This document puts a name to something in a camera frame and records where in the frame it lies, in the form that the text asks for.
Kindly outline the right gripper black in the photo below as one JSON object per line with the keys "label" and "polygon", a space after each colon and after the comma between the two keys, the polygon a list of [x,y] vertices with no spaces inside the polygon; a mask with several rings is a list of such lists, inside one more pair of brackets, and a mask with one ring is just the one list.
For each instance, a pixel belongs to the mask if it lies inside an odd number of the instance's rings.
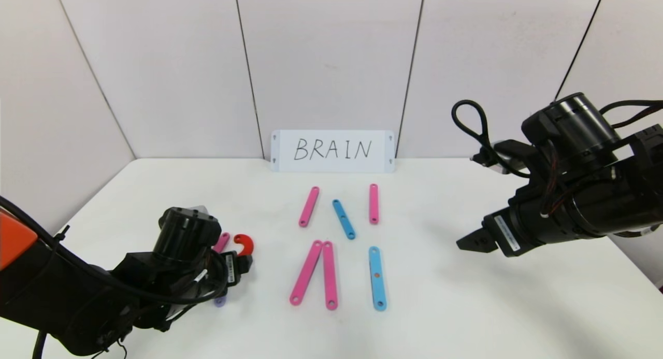
{"label": "right gripper black", "polygon": [[541,199],[512,198],[505,208],[486,215],[482,228],[458,239],[460,250],[491,253],[500,248],[507,257],[521,256],[528,251],[560,239],[561,210],[541,215]]}

